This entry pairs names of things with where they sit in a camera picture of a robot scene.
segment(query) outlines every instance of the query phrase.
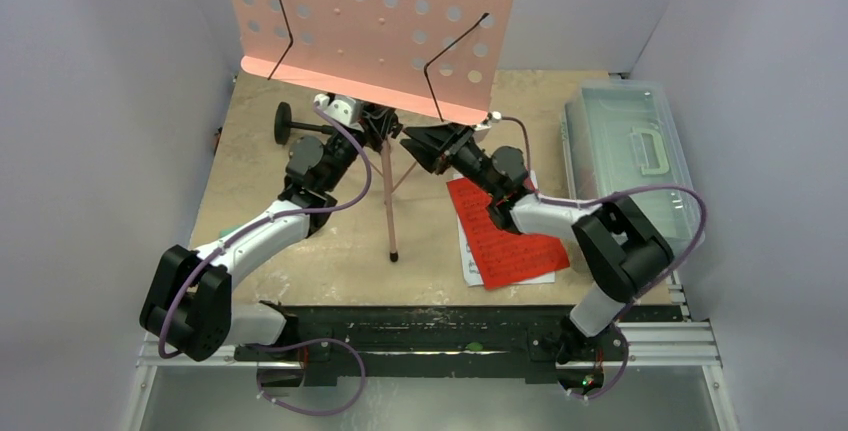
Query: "tabletop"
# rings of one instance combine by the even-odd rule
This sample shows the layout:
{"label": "tabletop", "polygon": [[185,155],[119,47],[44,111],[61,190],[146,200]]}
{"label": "tabletop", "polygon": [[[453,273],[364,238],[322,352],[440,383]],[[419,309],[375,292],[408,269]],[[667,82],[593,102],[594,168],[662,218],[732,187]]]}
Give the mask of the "tabletop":
{"label": "tabletop", "polygon": [[[568,197],[560,119],[563,107],[584,79],[606,78],[603,71],[499,71],[491,109],[527,126],[539,188]],[[277,105],[287,101],[295,121],[326,124],[311,110],[318,91],[242,73],[237,81],[218,151],[198,212],[192,245],[218,239],[221,230],[241,225],[264,211],[283,187],[288,146],[274,142]],[[398,111],[405,125],[438,121]],[[309,132],[293,130],[289,143]],[[521,131],[510,122],[493,127],[481,147],[523,149]],[[369,150],[369,158],[380,156]],[[392,142],[395,179],[413,159]],[[565,242],[572,266],[552,284],[522,284],[486,290],[469,287],[462,276],[456,213],[445,182],[451,172],[433,176],[416,167],[393,195],[400,259],[388,258],[383,181],[374,175],[366,197],[336,212],[318,233],[290,246],[248,276],[234,291],[237,302],[259,299],[287,305],[531,305],[576,304],[592,284],[574,242]],[[339,203],[362,189],[365,172],[357,160],[331,193]],[[669,304],[665,285],[642,298]]]}

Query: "clear plastic container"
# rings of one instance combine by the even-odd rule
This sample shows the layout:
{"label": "clear plastic container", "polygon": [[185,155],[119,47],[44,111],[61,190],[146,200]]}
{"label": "clear plastic container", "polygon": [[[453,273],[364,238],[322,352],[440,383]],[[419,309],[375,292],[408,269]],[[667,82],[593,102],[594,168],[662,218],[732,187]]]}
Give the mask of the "clear plastic container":
{"label": "clear plastic container", "polygon": [[[677,129],[662,87],[630,80],[590,80],[566,104],[562,120],[568,190],[594,199],[636,186],[691,188]],[[698,204],[673,190],[633,197],[677,254],[698,225]]]}

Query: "perforated pink panel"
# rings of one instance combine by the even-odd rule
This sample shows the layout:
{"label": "perforated pink panel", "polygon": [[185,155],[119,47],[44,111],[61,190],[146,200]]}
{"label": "perforated pink panel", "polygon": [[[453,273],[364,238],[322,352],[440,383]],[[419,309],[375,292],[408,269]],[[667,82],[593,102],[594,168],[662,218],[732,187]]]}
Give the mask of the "perforated pink panel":
{"label": "perforated pink panel", "polygon": [[[283,0],[294,46],[274,79],[436,116],[426,61],[490,16],[430,66],[445,119],[480,122],[512,0]],[[278,0],[233,0],[242,68],[268,76],[288,43]]]}

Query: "gray wall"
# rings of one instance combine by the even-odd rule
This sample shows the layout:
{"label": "gray wall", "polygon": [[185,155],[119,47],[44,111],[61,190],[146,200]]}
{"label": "gray wall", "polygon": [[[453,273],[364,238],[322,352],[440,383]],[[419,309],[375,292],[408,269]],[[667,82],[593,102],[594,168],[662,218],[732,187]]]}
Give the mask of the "gray wall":
{"label": "gray wall", "polygon": [[0,0],[0,429],[116,428],[226,74],[193,0]]}
{"label": "gray wall", "polygon": [[[500,66],[629,71],[669,0],[515,0]],[[230,0],[197,0],[227,64],[242,56]]]}
{"label": "gray wall", "polygon": [[848,429],[848,0],[671,0],[662,81],[712,210],[683,273],[743,429]]}

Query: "pink metal pole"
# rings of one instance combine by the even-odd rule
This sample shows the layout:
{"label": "pink metal pole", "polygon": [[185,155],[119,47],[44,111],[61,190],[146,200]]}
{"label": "pink metal pole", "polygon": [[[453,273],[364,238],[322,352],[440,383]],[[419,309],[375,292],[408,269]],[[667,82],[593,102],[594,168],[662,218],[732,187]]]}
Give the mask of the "pink metal pole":
{"label": "pink metal pole", "polygon": [[394,181],[392,180],[392,148],[389,139],[383,141],[383,149],[380,151],[383,168],[383,203],[386,205],[386,222],[389,225],[389,260],[396,262],[397,240],[395,239],[395,216],[392,210],[392,191]]}

